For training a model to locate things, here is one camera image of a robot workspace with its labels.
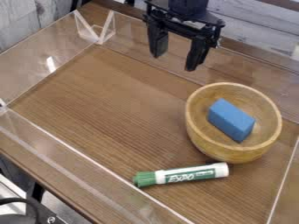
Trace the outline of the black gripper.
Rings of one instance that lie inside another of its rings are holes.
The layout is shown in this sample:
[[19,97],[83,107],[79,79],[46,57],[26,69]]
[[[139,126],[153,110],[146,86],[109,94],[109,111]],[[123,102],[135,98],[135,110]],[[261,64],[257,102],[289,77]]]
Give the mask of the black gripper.
[[169,31],[195,37],[186,60],[186,70],[194,71],[207,57],[210,47],[217,47],[221,30],[226,22],[209,11],[210,0],[145,0],[147,5],[145,20],[150,52],[159,58],[169,50]]

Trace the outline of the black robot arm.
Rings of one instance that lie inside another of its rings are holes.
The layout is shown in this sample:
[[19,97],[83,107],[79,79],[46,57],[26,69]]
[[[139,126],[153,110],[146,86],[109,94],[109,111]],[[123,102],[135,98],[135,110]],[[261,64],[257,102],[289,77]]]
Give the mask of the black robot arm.
[[155,58],[169,50],[169,33],[191,40],[185,69],[201,65],[210,49],[219,46],[226,22],[207,10],[210,0],[145,0],[150,52]]

